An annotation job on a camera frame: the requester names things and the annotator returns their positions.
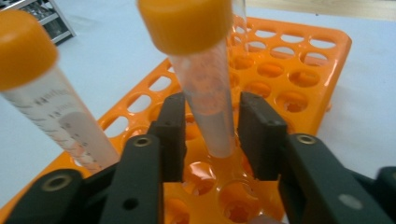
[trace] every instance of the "white countertop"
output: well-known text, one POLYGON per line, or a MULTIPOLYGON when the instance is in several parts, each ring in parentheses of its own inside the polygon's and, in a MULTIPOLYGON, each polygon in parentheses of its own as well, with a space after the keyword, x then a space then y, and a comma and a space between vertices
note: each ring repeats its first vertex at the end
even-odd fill
MULTIPOLYGON (((60 67, 99 119, 165 55, 154 48, 134 1, 56 1, 77 36, 59 47, 60 67)), ((396 22, 248 8, 250 17, 335 28, 352 48, 318 137, 346 168, 375 177, 396 165, 396 22)), ((0 206, 61 149, 0 98, 0 206)))

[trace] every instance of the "shelf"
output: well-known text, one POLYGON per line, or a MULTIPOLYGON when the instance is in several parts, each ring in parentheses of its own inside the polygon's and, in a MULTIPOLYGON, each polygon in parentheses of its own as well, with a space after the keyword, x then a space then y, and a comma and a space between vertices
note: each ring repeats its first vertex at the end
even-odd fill
POLYGON ((9 5, 8 7, 3 8, 2 10, 20 9, 21 7, 26 7, 27 5, 29 5, 35 1, 36 0, 21 0, 19 2, 12 4, 12 5, 9 5))
POLYGON ((59 42, 59 41, 65 39, 67 36, 69 36, 69 35, 71 35, 71 34, 72 34, 72 33, 71 33, 70 31, 66 31, 66 32, 64 32, 63 34, 58 35, 58 36, 52 38, 52 42, 55 44, 55 43, 57 43, 57 42, 59 42))
POLYGON ((56 18, 59 18, 58 14, 53 13, 50 16, 48 16, 48 17, 44 18, 43 20, 41 20, 40 24, 41 25, 45 25, 45 24, 49 23, 50 21, 55 20, 56 18))

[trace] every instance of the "rack hole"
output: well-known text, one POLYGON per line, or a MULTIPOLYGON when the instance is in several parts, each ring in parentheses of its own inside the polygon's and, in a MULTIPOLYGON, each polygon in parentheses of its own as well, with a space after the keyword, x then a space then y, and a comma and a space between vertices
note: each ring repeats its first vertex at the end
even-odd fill
POLYGON ((186 115, 186 140, 190 141, 201 135, 198 125, 195 122, 194 116, 192 114, 186 115))
POLYGON ((163 91, 171 84, 169 77, 159 77, 149 86, 151 91, 163 91))
POLYGON ((130 104, 128 110, 132 113, 141 112, 147 109, 150 104, 151 104, 151 98, 143 94, 130 104))
POLYGON ((122 204, 122 207, 125 210, 132 210, 134 208, 136 208, 139 205, 139 202, 137 201, 137 199, 135 198, 130 198, 124 201, 124 203, 122 204))
POLYGON ((173 68, 173 66, 171 64, 168 65, 168 72, 170 73, 175 73, 175 69, 173 68))
POLYGON ((271 49, 271 56, 278 59, 290 59, 294 57, 294 50, 288 47, 276 47, 271 49))
POLYGON ((304 40, 304 38, 299 35, 282 35, 280 38, 288 43, 299 43, 304 40))
POLYGON ((331 49, 335 47, 335 43, 331 40, 324 39, 310 39, 309 43, 318 49, 331 49))
POLYGON ((316 52, 308 52, 306 54, 302 54, 300 57, 300 61, 310 66, 323 66, 329 60, 327 57, 321 53, 316 52))
POLYGON ((128 125, 128 119, 124 116, 119 116, 105 129, 105 134, 107 137, 118 136, 125 131, 128 125))
POLYGON ((300 71, 289 74, 289 81, 299 87, 313 87, 319 83, 320 77, 313 72, 300 71))
POLYGON ((189 224, 190 212, 186 204, 180 199, 170 198, 165 201, 166 224, 189 224))
POLYGON ((230 66, 236 70, 248 69, 253 64, 254 60, 248 56, 236 56, 230 60, 230 66))
POLYGON ((263 77, 279 77, 283 74, 283 67, 274 63, 262 63, 257 66, 257 73, 263 77))
POLYGON ((230 87, 231 89, 239 85, 239 76, 235 73, 230 73, 230 87))
POLYGON ((219 205, 223 215, 233 223, 246 223, 262 210, 258 199, 252 197, 247 189, 251 190, 251 187, 242 182, 233 182, 219 193, 219 205))
POLYGON ((251 82, 246 85, 244 91, 260 95, 267 98, 271 94, 271 87, 264 82, 251 82))
POLYGON ((265 44, 260 41, 250 41, 247 45, 249 52, 260 52, 266 48, 265 44))
POLYGON ((267 30, 257 30, 255 35, 258 37, 261 37, 261 38, 269 38, 269 37, 273 37, 274 35, 276 35, 276 32, 267 31, 267 30))
POLYGON ((183 189, 189 194, 200 196, 213 189, 216 176, 208 163, 198 161, 190 164, 184 173, 184 179, 183 189))
POLYGON ((308 101, 302 94, 295 91, 288 91, 276 97, 276 104, 285 111, 298 113, 306 109, 308 101))

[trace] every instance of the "orange screw cap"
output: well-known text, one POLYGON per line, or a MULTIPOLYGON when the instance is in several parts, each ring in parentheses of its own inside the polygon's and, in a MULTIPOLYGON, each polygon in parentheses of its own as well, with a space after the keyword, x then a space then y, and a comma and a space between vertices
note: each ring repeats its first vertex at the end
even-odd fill
POLYGON ((38 21, 27 12, 0 12, 0 91, 26 84, 47 72, 58 51, 38 21))
POLYGON ((233 23, 230 0, 138 0, 154 45, 169 55, 210 49, 233 23))

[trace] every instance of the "test tube rack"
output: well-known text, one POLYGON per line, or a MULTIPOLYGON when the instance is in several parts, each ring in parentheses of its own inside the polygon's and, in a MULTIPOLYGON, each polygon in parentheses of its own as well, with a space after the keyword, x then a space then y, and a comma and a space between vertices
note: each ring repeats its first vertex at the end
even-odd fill
MULTIPOLYGON (((229 49, 233 52, 242 44, 238 42, 239 35, 231 36, 235 41, 229 49)), ((230 58, 235 126, 239 94, 248 91, 262 96, 281 115, 288 123, 289 133, 316 134, 329 110, 351 39, 334 29, 248 18, 247 41, 248 53, 233 53, 230 58)), ((105 130, 119 118, 128 120, 120 134, 110 137, 121 153, 130 137, 146 133, 158 117, 165 97, 179 91, 172 66, 164 60, 98 122, 105 130), (139 101, 148 102, 146 108, 133 111, 131 108, 139 101)), ((240 148, 225 160, 210 157, 188 107, 186 146, 184 182, 164 184, 164 223, 245 223, 261 213, 275 219, 283 217, 277 182, 256 180, 240 148)), ((90 175, 62 153, 37 178, 60 168, 90 175)), ((6 219, 28 188, 0 210, 0 220, 6 219)))

